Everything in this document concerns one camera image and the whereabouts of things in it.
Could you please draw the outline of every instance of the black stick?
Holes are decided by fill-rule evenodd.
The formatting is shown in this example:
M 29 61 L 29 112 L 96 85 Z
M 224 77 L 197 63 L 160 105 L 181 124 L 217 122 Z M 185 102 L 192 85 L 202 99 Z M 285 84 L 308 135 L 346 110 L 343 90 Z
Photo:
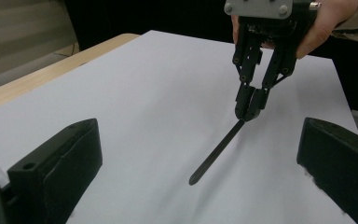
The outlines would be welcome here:
M 202 176 L 206 173 L 206 171 L 211 167 L 213 162 L 217 159 L 217 157 L 222 153 L 222 151 L 226 148 L 229 142 L 234 138 L 234 136 L 241 129 L 245 121 L 243 119 L 238 120 L 237 124 L 229 131 L 225 138 L 217 145 L 217 147 L 212 151 L 212 153 L 206 158 L 206 160 L 202 163 L 199 169 L 194 172 L 194 174 L 190 177 L 188 181 L 189 185 L 195 185 Z

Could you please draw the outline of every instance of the dark background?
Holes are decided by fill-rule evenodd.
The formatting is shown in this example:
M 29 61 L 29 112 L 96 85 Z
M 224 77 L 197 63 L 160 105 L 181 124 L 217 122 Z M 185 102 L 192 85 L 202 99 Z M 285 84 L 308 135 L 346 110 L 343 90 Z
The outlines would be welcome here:
M 226 0 L 65 0 L 81 49 L 116 35 L 157 30 L 232 43 Z M 358 42 L 330 37 L 310 55 L 330 58 L 350 108 L 358 110 Z

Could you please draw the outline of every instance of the table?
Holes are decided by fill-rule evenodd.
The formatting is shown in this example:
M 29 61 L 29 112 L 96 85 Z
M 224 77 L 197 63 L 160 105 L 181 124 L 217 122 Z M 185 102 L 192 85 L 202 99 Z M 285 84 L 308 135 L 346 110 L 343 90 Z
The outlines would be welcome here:
M 26 93 L 27 91 L 31 91 L 56 77 L 72 71 L 84 63 L 94 60 L 95 58 L 100 57 L 110 50 L 116 49 L 136 37 L 138 37 L 138 35 L 118 35 L 112 39 L 104 41 L 98 46 L 81 51 L 72 57 L 66 58 L 25 77 L 7 83 L 6 85 L 0 87 L 0 105 Z
M 99 121 L 103 167 L 68 223 L 353 223 L 296 164 L 305 117 L 356 131 L 331 60 L 307 56 L 201 181 L 235 124 L 228 43 L 156 31 L 0 105 L 0 166 L 65 126 Z M 254 84 L 271 50 L 264 49 Z

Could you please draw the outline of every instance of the black device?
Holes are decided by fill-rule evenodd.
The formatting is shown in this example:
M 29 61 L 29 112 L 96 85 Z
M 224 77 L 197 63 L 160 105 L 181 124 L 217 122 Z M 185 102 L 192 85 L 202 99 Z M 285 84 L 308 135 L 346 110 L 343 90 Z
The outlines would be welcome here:
M 305 118 L 297 163 L 358 223 L 358 135 L 334 123 Z
M 102 164 L 97 119 L 69 125 L 7 170 L 0 224 L 66 223 Z

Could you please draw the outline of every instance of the screw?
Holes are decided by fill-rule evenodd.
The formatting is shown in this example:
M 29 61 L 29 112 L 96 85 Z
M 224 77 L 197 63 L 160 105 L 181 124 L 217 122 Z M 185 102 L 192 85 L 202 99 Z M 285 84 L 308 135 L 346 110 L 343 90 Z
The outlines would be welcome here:
M 319 8 L 322 6 L 322 3 L 318 2 L 311 2 L 310 3 L 310 10 L 319 10 Z
M 225 12 L 229 14 L 232 11 L 232 5 L 230 3 L 225 4 Z
M 255 25 L 248 25 L 248 31 L 251 32 L 251 33 L 255 33 L 256 32 Z
M 287 13 L 287 6 L 286 5 L 282 5 L 279 7 L 279 14 L 284 15 Z

